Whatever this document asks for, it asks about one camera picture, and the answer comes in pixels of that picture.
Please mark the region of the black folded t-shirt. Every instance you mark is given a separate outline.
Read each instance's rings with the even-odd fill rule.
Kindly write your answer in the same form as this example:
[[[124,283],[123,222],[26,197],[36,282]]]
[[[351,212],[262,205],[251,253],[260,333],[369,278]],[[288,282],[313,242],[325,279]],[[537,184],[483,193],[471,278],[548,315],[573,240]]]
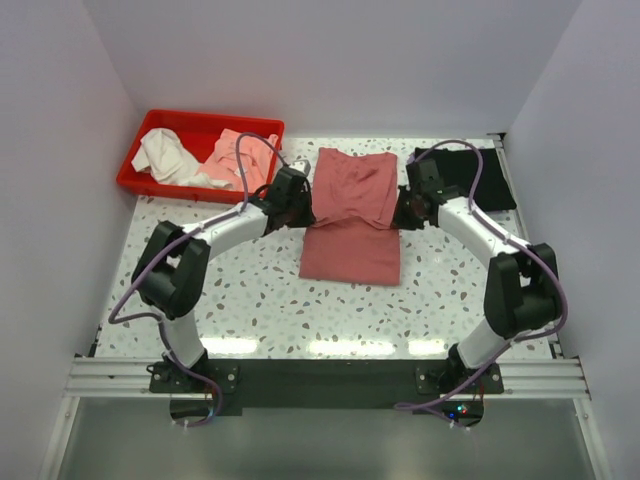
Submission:
[[[515,210],[517,204],[503,174],[497,151],[480,149],[479,152],[483,168],[473,196],[474,202],[487,213]],[[446,187],[458,187],[466,195],[471,193],[478,168],[477,157],[472,150],[437,149],[428,159],[436,162]]]

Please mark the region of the dusty red t-shirt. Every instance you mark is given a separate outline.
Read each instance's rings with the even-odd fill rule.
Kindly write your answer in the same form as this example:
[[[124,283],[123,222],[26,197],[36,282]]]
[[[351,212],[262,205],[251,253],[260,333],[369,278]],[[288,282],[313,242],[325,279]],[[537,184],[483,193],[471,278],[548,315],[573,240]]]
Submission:
[[[395,154],[350,156],[321,148],[312,181],[315,223],[304,235],[299,276],[399,285],[400,235],[392,227],[397,186]]]

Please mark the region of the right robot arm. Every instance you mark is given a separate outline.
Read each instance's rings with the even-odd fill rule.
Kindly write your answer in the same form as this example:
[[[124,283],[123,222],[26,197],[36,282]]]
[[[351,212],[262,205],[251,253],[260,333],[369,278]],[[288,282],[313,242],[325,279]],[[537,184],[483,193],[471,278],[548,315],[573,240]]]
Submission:
[[[539,330],[563,314],[555,252],[512,236],[456,186],[441,180],[436,162],[406,166],[408,184],[399,188],[393,226],[427,225],[455,237],[486,268],[483,318],[448,352],[439,388],[469,392],[481,369],[495,362],[519,335]]]

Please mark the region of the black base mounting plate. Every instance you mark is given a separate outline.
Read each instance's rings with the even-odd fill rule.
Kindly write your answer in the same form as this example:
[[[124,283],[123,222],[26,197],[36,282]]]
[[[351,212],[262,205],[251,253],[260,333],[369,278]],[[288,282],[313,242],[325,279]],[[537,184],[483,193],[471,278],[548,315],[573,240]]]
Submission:
[[[450,390],[444,360],[202,359],[185,373],[149,364],[151,393],[169,394],[173,419],[240,416],[247,409],[390,409]]]

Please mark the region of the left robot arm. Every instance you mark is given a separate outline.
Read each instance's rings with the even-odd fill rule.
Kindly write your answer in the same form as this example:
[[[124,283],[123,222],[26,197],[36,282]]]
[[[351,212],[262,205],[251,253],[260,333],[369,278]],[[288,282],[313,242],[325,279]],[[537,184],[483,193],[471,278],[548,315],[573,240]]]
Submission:
[[[296,161],[227,212],[185,226],[163,221],[153,231],[131,286],[158,317],[166,355],[175,364],[171,378],[183,391],[196,392],[207,380],[207,368],[201,363],[207,352],[198,336],[195,306],[209,262],[283,227],[311,226],[315,217],[310,171],[309,162]]]

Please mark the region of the red plastic bin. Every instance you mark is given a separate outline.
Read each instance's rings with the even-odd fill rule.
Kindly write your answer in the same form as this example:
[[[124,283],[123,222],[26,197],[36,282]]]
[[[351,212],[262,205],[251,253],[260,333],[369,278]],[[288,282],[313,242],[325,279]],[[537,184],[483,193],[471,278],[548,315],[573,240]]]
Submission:
[[[190,111],[153,109],[147,112],[117,174],[117,184],[136,195],[235,204],[242,200],[240,191],[163,185],[149,173],[137,172],[132,160],[143,136],[154,128],[167,128],[175,132],[186,150],[203,162],[214,151],[215,142],[226,128],[239,133],[252,132],[264,138],[277,135],[276,146],[280,147],[285,123],[278,119]]]

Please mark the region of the white t-shirt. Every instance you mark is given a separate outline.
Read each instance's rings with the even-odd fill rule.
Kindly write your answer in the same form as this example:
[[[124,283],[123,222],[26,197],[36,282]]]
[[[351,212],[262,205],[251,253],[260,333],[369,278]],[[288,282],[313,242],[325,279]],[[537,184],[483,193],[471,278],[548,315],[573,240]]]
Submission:
[[[154,128],[140,140],[131,165],[137,173],[149,173],[159,184],[193,186],[200,163],[170,129]]]

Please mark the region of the light pink t-shirt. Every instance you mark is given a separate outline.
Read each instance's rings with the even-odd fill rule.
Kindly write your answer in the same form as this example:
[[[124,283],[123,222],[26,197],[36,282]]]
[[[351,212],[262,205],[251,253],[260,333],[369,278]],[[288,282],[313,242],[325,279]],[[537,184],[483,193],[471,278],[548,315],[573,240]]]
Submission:
[[[244,190],[236,159],[236,143],[240,135],[240,132],[224,129],[214,144],[213,152],[198,169],[198,173],[210,179],[214,188]],[[272,158],[272,150],[261,140],[254,136],[241,139],[240,160],[250,193],[267,183]]]

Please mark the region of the aluminium frame rail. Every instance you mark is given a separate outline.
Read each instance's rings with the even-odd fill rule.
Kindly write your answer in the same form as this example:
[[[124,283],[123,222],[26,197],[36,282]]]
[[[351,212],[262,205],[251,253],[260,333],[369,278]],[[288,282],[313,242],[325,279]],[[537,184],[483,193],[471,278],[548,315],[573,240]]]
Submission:
[[[437,139],[285,140],[290,161],[315,161],[321,146],[352,155],[381,152],[402,162],[412,147]],[[138,199],[109,307],[129,285],[133,267],[156,221],[187,223],[226,206],[142,196]],[[217,257],[207,272],[196,322],[219,383],[231,393],[249,367],[413,367],[411,392],[424,389],[424,367],[444,360],[449,347],[480,322],[486,272],[451,234],[432,227],[401,233],[401,284],[379,287],[298,277],[304,231],[282,229]],[[69,396],[149,395],[150,366],[163,346],[153,319],[104,321],[95,353],[73,361]],[[483,381],[485,399],[589,399],[579,360],[564,359],[556,335],[516,344]]]

